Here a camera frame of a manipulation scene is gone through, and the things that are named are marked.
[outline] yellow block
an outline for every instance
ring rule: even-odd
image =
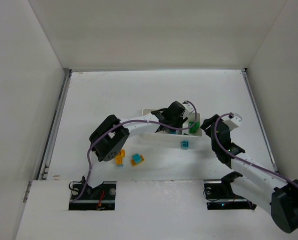
[[[116,156],[116,157],[115,157],[115,164],[116,164],[117,166],[123,165],[123,159],[122,159],[121,156]]]
[[[119,152],[119,154],[117,155],[117,157],[122,157],[122,158],[125,157],[125,151],[124,151],[124,149],[121,149],[121,151]]]
[[[144,157],[142,156],[142,155],[140,155],[140,158],[141,158],[141,161],[138,163],[138,164],[136,164],[135,162],[134,162],[134,160],[132,159],[130,162],[131,162],[131,165],[133,166],[133,167],[135,167],[136,165],[139,165],[140,163],[143,163],[144,162]]]

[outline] block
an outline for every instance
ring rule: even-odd
[[[144,162],[144,157],[142,155],[140,156],[140,159],[141,159],[141,161],[139,163],[135,163],[134,159],[131,159],[131,165],[133,167],[135,167],[136,165],[139,165],[140,163],[143,163]]]
[[[188,149],[189,148],[189,142],[188,141],[182,141],[181,142],[181,147],[183,149]]]
[[[198,131],[199,127],[200,127],[200,122],[197,121],[197,122],[195,123],[195,125],[194,125],[192,128],[189,129],[189,133],[194,134],[195,132]]]
[[[123,166],[123,159],[121,156],[116,156],[115,157],[115,164],[119,167]]]
[[[117,157],[122,157],[122,158],[125,157],[125,151],[124,151],[124,149],[121,149],[121,151],[119,152],[119,154],[117,155]]]
[[[141,162],[141,157],[138,154],[134,154],[132,156],[133,161],[135,162],[135,164],[139,164]]]

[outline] white platform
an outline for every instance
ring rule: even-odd
[[[234,143],[244,148],[263,166],[272,169],[243,76],[239,70],[157,70],[75,72],[57,135],[48,180],[80,180],[87,173],[86,152],[90,134],[110,114],[118,118],[141,115],[142,109],[168,107],[173,101],[192,101],[201,118],[214,114],[238,113],[240,128],[232,134]],[[98,163],[91,185],[117,180],[219,179],[231,172],[211,150],[210,138],[189,150],[177,144],[129,138],[124,146],[123,167],[114,161]],[[139,153],[145,162],[132,167],[131,155]]]
[[[298,240],[260,208],[207,210],[203,181],[119,181],[114,211],[68,211],[69,181],[35,181],[17,240]]]

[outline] blue block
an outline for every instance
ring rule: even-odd
[[[141,162],[141,157],[138,154],[134,154],[132,159],[134,160],[135,164],[139,164]]]
[[[189,148],[189,142],[188,141],[182,141],[181,142],[181,147],[183,149],[188,149]]]

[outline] white container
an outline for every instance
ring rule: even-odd
[[[152,111],[155,111],[156,109],[143,109],[142,115],[149,114]],[[195,113],[191,113],[188,116],[188,120],[183,124],[183,128],[186,128],[189,126],[189,122],[193,122],[195,118]],[[200,119],[200,113],[197,113],[197,121],[200,122],[201,125],[201,119]],[[181,146],[182,141],[188,141],[189,147],[190,144],[195,143],[198,141],[202,136],[202,130],[199,128],[195,133],[189,133],[189,130],[183,130],[181,132],[177,131],[177,134],[170,134],[166,131],[160,131],[155,133],[143,133],[141,134],[142,138],[145,140],[154,140],[154,141],[162,141],[162,142],[169,142],[169,143],[179,143],[179,146]]]

